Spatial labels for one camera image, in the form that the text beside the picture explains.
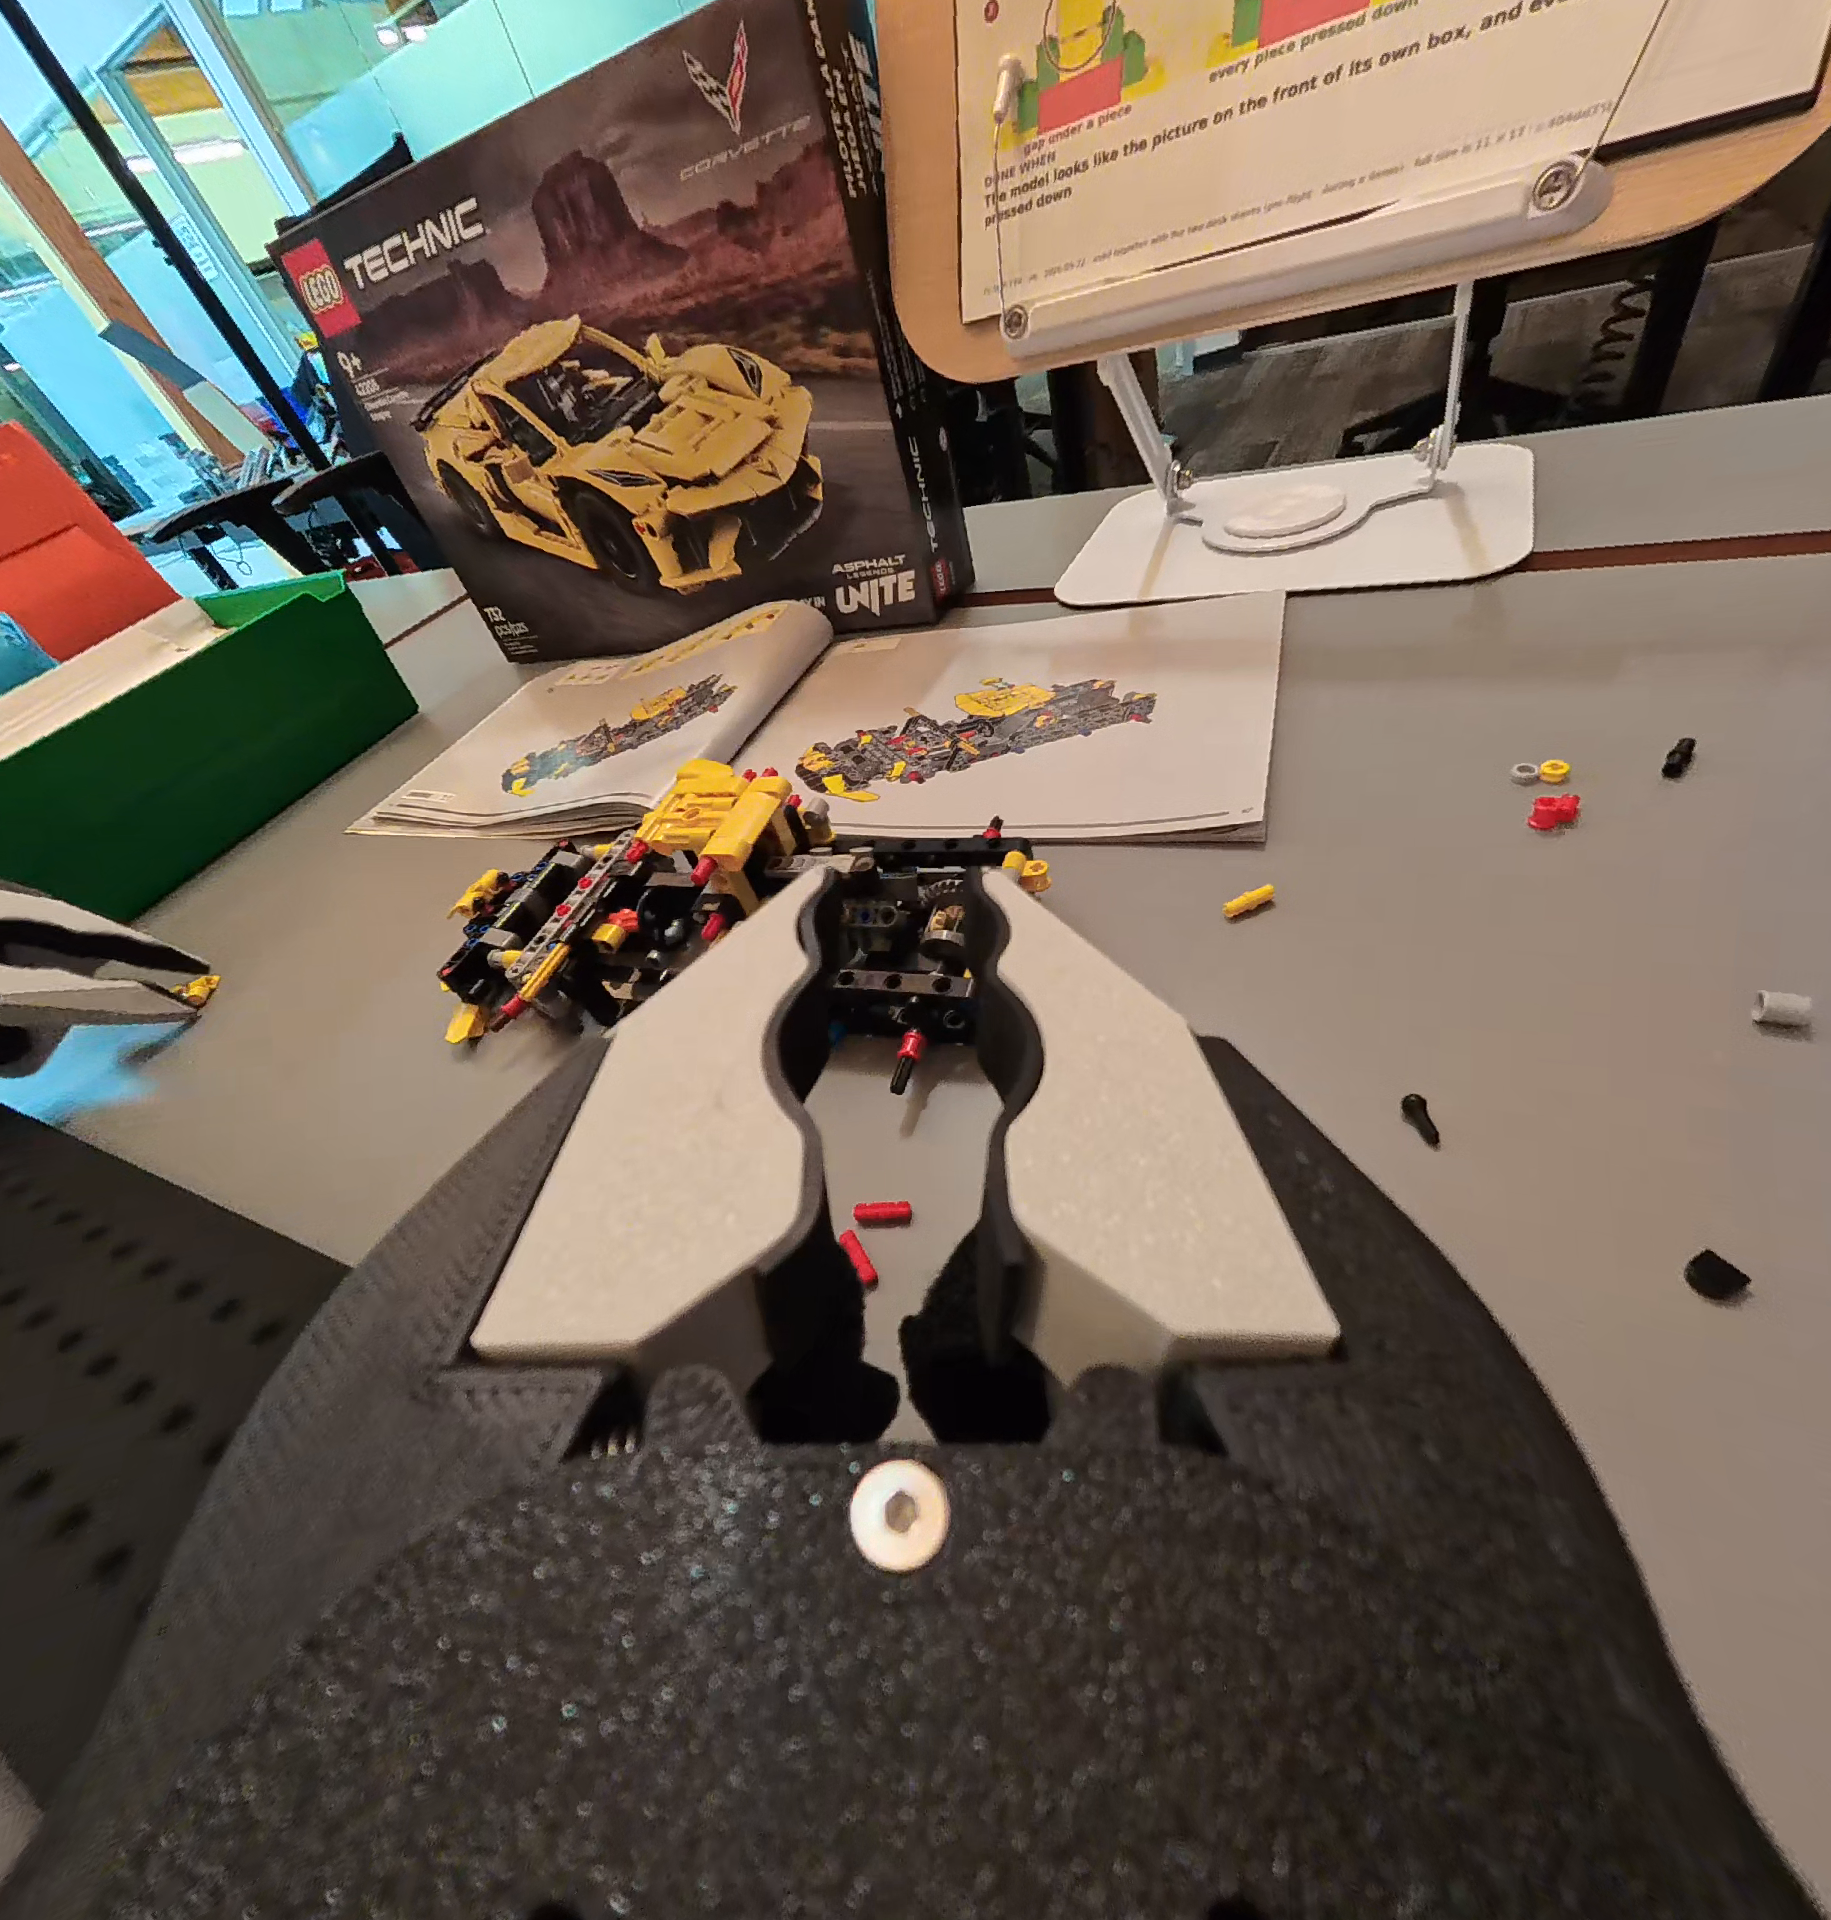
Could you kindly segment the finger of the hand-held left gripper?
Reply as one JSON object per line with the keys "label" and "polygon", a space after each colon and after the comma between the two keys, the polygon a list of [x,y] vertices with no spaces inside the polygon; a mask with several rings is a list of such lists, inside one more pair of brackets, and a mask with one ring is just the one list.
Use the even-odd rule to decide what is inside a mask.
{"label": "finger of the hand-held left gripper", "polygon": [[200,1010],[148,979],[98,976],[0,962],[0,1027],[72,1028],[88,1021],[194,1020]]}
{"label": "finger of the hand-held left gripper", "polygon": [[89,974],[100,969],[194,979],[207,962],[65,899],[0,884],[0,967]]}

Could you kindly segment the black dotted floor mat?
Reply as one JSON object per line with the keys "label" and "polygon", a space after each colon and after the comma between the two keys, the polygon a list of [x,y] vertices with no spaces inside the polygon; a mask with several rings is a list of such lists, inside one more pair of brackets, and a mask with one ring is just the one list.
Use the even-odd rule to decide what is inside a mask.
{"label": "black dotted floor mat", "polygon": [[0,1105],[0,1754],[45,1804],[344,1265]]}

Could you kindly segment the orange plastic case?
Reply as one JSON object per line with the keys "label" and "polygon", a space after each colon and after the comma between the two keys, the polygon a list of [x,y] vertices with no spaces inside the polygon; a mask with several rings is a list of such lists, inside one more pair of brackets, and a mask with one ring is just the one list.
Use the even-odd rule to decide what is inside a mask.
{"label": "orange plastic case", "polygon": [[65,662],[178,600],[26,429],[0,424],[0,615]]}

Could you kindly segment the white paper sheet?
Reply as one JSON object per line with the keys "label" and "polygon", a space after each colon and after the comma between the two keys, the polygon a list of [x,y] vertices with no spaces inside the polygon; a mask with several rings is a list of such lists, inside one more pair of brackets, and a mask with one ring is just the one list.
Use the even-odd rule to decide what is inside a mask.
{"label": "white paper sheet", "polygon": [[230,631],[230,625],[215,622],[194,600],[178,600],[135,625],[100,638],[50,673],[2,691],[0,763],[107,706],[113,698],[181,660],[196,658]]}

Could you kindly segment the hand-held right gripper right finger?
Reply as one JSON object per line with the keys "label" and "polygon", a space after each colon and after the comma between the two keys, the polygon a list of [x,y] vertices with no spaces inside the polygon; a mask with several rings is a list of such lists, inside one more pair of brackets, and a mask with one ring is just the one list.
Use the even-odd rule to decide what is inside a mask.
{"label": "hand-held right gripper right finger", "polygon": [[1010,871],[978,884],[978,996],[983,1345],[1055,1379],[1331,1356],[1337,1316],[1188,1020]]}

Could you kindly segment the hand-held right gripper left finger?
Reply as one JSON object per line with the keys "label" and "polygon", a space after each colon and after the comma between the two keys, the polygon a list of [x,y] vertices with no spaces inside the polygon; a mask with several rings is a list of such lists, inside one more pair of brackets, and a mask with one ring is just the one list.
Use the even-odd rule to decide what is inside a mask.
{"label": "hand-held right gripper left finger", "polygon": [[613,1031],[470,1334],[489,1364],[760,1374],[805,1342],[786,1275],[826,1201],[780,1058],[831,871],[786,890]]}

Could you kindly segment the lego instruction booklet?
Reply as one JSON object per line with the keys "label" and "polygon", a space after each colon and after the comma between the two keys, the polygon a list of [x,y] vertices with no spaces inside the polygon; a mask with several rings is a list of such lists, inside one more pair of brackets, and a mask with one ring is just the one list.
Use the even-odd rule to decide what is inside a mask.
{"label": "lego instruction booklet", "polygon": [[351,833],[611,840],[707,758],[840,833],[1260,842],[1283,622],[1260,594],[839,638],[770,602],[526,682]]}

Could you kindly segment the lego set box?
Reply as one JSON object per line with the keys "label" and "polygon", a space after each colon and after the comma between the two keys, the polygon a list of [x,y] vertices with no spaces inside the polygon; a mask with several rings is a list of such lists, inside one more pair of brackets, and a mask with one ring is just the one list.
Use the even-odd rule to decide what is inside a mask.
{"label": "lego set box", "polygon": [[889,280],[866,5],[706,5],[273,249],[338,417],[517,665],[975,581]]}

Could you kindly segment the printed instruction sheet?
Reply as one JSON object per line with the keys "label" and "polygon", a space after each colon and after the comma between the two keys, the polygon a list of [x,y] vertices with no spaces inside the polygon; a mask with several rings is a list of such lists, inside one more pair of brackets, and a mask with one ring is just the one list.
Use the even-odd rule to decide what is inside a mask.
{"label": "printed instruction sheet", "polygon": [[1807,109],[1831,1],[956,5],[960,319]]}

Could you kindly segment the white document stand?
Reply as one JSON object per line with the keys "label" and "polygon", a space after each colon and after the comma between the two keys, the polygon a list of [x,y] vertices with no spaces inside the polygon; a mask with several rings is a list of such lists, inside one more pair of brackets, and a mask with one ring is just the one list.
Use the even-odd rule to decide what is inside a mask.
{"label": "white document stand", "polygon": [[[1147,486],[1111,510],[1055,587],[1070,609],[1258,591],[1462,585],[1522,561],[1535,532],[1527,448],[1458,448],[1460,389],[1483,277],[1626,251],[1732,208],[1831,124],[1831,52],[1815,98],[1620,156],[1429,191],[1085,294],[997,301],[960,319],[956,5],[878,5],[888,237],[899,317],[919,360],[958,381],[1092,362]],[[1412,450],[1246,476],[1190,476],[1134,357],[1159,345],[1321,311],[1454,289],[1446,397]]]}

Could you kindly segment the lego car chassis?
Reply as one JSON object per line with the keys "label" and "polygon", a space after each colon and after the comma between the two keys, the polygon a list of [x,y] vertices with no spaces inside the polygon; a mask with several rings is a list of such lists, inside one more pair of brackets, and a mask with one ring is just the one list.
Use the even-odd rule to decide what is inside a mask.
{"label": "lego car chassis", "polygon": [[526,1015],[609,1028],[792,878],[821,871],[835,899],[831,1043],[896,1042],[889,1091],[905,1095],[930,1050],[975,1042],[966,876],[998,871],[1042,895],[1047,859],[998,819],[966,836],[840,833],[827,796],[715,760],[686,763],[633,831],[560,840],[463,891],[463,938],[440,969],[445,1043],[480,1043]]}

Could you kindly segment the green storage bin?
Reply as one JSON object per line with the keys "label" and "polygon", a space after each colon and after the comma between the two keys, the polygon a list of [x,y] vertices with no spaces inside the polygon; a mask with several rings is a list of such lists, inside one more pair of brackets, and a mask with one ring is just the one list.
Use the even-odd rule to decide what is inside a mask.
{"label": "green storage bin", "polygon": [[194,602],[230,637],[0,763],[0,880],[130,921],[417,716],[340,576]]}

